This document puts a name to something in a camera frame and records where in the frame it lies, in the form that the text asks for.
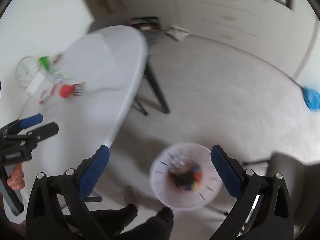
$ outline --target person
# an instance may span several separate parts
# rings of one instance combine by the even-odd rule
[[[21,190],[24,188],[25,181],[24,181],[24,173],[22,171],[22,163],[17,163],[12,170],[11,176],[7,180],[7,184],[13,190]],[[5,216],[4,213],[4,203],[3,197],[0,194],[0,216]],[[11,223],[12,227],[23,237],[26,237],[26,222],[23,221],[21,224]]]
[[[22,163],[18,163],[12,171],[7,184],[13,190],[20,190],[25,186]],[[107,235],[113,240],[169,240],[173,228],[173,212],[170,208],[164,207],[154,217],[149,218],[145,223],[135,227],[125,233],[121,232],[138,215],[140,206],[138,194],[133,187],[128,186],[124,191],[124,200],[126,207],[120,210],[98,210],[91,214],[101,225]],[[0,197],[0,206],[3,209],[2,196]],[[70,229],[76,232],[76,224],[71,215],[64,216]],[[25,237],[25,221],[21,224],[12,223],[18,233]]]

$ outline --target gray chair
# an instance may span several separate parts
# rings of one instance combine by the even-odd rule
[[[115,26],[115,25],[128,25],[129,20],[126,18],[124,12],[116,12],[108,15],[107,17],[100,18],[95,20],[91,26],[89,27],[88,33],[92,33],[94,31],[100,30],[105,27]],[[150,67],[149,60],[146,62],[146,68],[144,71],[144,75],[146,79],[148,80],[150,86],[152,87],[156,97],[158,98],[162,108],[163,113],[168,114],[170,113],[170,109],[168,107],[167,101],[164,98],[164,95],[162,93],[162,90],[160,89],[159,83]],[[134,100],[138,106],[141,108],[142,113],[147,116],[148,113],[140,103],[140,101],[135,98]]]
[[[304,165],[286,154],[275,152],[268,160],[243,163],[243,165],[268,163],[266,176],[273,177],[276,173],[284,176],[292,203],[294,224],[302,229],[314,216],[320,205],[320,163]],[[259,210],[261,197],[245,225],[247,232],[253,224]]]

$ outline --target screw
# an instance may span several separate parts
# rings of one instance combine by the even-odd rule
[[[278,179],[283,179],[283,176],[282,176],[281,173],[277,173],[277,174],[276,174],[276,177],[277,177]]]
[[[67,172],[66,172],[66,174],[68,175],[68,176],[70,176],[70,175],[72,175],[72,174],[74,174],[75,173],[75,170],[74,169],[69,169],[69,170],[67,170]]]
[[[254,175],[254,171],[251,170],[251,169],[245,170],[245,173],[246,173],[247,175],[249,175],[249,176],[253,176],[253,175]]]
[[[38,175],[37,175],[37,178],[38,179],[42,179],[44,177],[44,173],[43,172],[40,172]]]

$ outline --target blue rubber pad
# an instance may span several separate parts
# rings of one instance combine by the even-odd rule
[[[228,190],[230,196],[240,199],[241,179],[231,166],[228,156],[223,152],[220,146],[214,146],[211,150],[211,161],[217,170],[224,186]]]
[[[107,146],[102,145],[95,159],[78,181],[78,196],[81,199],[90,196],[109,160],[109,149]]]
[[[27,119],[24,119],[22,120],[20,123],[19,123],[19,127],[21,129],[27,129],[33,125],[36,125],[38,123],[41,123],[43,121],[43,116],[42,114],[37,114],[37,115],[34,115],[32,117],[29,117]]]

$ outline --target table leg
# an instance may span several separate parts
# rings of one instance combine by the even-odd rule
[[[161,91],[161,89],[159,87],[158,81],[156,80],[156,77],[153,74],[153,72],[152,72],[152,70],[151,70],[151,68],[149,66],[149,62],[148,61],[146,63],[146,69],[144,71],[144,74],[145,74],[146,78],[148,79],[149,84],[152,87],[154,93],[156,94],[160,104],[162,105],[162,108],[164,110],[163,112],[165,114],[170,113],[170,109],[169,109],[169,107],[167,105],[167,101],[165,100],[164,95],[162,94],[162,91]]]
[[[144,116],[148,116],[149,113],[144,109],[144,107],[143,107],[143,105],[140,103],[140,101],[139,101],[137,98],[135,98],[134,101],[135,101],[135,102],[137,103],[137,105],[140,107],[143,115],[144,115]]]

